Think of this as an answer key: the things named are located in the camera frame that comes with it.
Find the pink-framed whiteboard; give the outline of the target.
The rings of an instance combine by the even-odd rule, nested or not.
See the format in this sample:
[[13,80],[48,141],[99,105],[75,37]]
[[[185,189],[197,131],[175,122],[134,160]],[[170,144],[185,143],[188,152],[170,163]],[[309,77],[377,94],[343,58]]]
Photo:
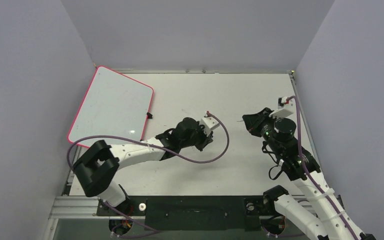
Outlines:
[[140,141],[147,125],[154,89],[106,66],[98,66],[67,134],[70,143],[90,147],[91,136]]

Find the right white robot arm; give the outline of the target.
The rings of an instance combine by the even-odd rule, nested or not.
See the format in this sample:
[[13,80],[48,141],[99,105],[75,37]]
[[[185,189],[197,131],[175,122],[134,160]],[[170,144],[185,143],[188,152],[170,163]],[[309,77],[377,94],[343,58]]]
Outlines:
[[262,150],[276,157],[288,179],[303,193],[313,213],[289,192],[277,185],[263,193],[262,207],[269,214],[289,219],[310,240],[373,240],[375,236],[358,227],[327,184],[320,165],[302,147],[301,126],[288,117],[275,117],[266,107],[258,113],[242,116],[246,130],[263,138]]

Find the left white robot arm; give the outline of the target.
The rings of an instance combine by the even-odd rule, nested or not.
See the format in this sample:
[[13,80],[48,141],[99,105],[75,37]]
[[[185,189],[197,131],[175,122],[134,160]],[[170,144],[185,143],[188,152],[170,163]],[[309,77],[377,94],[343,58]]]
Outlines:
[[129,210],[129,197],[113,180],[117,171],[139,163],[166,160],[189,147],[202,151],[213,141],[213,131],[219,126],[214,117],[201,120],[186,117],[175,128],[138,144],[110,145],[98,140],[75,161],[74,174],[86,197],[99,197],[116,215],[123,215]]

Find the black whiteboard clip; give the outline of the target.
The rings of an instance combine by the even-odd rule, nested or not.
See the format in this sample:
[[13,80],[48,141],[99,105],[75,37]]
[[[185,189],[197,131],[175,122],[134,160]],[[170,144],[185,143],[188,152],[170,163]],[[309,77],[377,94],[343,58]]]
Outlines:
[[146,113],[148,119],[153,119],[153,115],[150,112]]

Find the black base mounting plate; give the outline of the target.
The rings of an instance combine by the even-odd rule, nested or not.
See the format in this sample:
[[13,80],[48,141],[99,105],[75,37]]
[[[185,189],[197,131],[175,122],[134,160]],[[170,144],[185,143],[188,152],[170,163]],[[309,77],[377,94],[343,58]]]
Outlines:
[[223,231],[266,229],[281,234],[286,221],[263,202],[261,195],[130,196],[117,210],[144,218],[159,231]]

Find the aluminium front rail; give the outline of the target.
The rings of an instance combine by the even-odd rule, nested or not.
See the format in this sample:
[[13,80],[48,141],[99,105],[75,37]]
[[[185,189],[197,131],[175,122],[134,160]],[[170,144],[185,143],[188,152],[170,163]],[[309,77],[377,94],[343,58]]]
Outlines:
[[174,196],[130,196],[127,203],[110,208],[97,197],[60,196],[53,203],[50,217],[53,219],[126,219],[144,220],[151,215],[170,216],[185,213],[197,215],[207,213],[224,217],[272,216],[273,207],[267,207],[262,196],[249,195],[174,195]]

